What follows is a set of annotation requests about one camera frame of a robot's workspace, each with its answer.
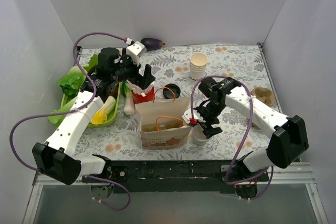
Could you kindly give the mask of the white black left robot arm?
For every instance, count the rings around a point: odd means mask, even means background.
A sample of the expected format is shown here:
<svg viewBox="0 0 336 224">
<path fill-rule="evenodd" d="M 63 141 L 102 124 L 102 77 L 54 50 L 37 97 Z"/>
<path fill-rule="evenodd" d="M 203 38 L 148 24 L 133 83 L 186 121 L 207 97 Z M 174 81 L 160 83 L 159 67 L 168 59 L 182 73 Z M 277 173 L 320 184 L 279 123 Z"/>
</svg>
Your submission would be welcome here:
<svg viewBox="0 0 336 224">
<path fill-rule="evenodd" d="M 72 113 L 65 116 L 55 132 L 32 149 L 38 171 L 66 185 L 71 185 L 79 176 L 94 175 L 100 182 L 111 178 L 112 170 L 106 158 L 89 156 L 74 159 L 76 145 L 94 114 L 122 82 L 129 80 L 142 89 L 147 88 L 155 77 L 151 66 L 146 65 L 139 73 L 140 57 L 146 48 L 139 42 L 119 52 L 116 48 L 103 48 L 98 54 L 97 65 L 90 68 L 88 78 L 81 85 Z"/>
</svg>

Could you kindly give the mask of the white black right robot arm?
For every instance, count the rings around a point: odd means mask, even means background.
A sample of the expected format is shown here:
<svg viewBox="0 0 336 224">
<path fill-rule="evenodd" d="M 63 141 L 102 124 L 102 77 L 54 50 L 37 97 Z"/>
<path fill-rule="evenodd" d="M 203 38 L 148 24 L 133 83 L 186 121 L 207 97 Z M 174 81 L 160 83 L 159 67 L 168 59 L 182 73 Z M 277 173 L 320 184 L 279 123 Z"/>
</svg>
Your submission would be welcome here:
<svg viewBox="0 0 336 224">
<path fill-rule="evenodd" d="M 248 118 L 248 126 L 255 124 L 269 138 L 267 147 L 240 159 L 234 157 L 225 174 L 225 182 L 252 180 L 268 167 L 287 168 L 309 148 L 305 121 L 301 117 L 289 117 L 270 108 L 254 98 L 237 80 L 225 78 L 217 82 L 206 77 L 200 80 L 198 89 L 207 100 L 191 108 L 192 114 L 188 116 L 196 144 L 203 144 L 222 132 L 218 116 L 226 107 L 244 115 Z"/>
</svg>

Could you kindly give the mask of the white paper coffee cup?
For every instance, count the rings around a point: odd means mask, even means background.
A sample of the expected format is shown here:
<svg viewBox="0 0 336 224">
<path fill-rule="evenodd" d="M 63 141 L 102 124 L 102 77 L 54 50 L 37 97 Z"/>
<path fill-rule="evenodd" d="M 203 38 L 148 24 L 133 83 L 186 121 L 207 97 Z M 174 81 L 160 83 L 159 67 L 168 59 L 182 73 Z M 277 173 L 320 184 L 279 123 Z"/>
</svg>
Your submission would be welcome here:
<svg viewBox="0 0 336 224">
<path fill-rule="evenodd" d="M 191 130 L 193 142 L 197 145 L 204 145 L 208 142 L 208 138 L 203 133 L 201 126 L 197 125 Z"/>
</svg>

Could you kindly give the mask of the brown paper takeout bag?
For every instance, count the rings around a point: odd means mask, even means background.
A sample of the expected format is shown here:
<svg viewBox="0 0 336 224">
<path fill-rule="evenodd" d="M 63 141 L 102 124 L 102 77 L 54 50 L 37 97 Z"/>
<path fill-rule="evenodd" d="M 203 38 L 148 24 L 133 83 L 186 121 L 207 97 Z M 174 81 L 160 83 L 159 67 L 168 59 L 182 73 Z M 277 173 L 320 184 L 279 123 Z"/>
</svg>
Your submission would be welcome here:
<svg viewBox="0 0 336 224">
<path fill-rule="evenodd" d="M 142 148 L 169 150 L 184 145 L 192 128 L 183 120 L 189 104 L 188 97 L 176 95 L 172 99 L 152 98 L 136 104 Z"/>
</svg>

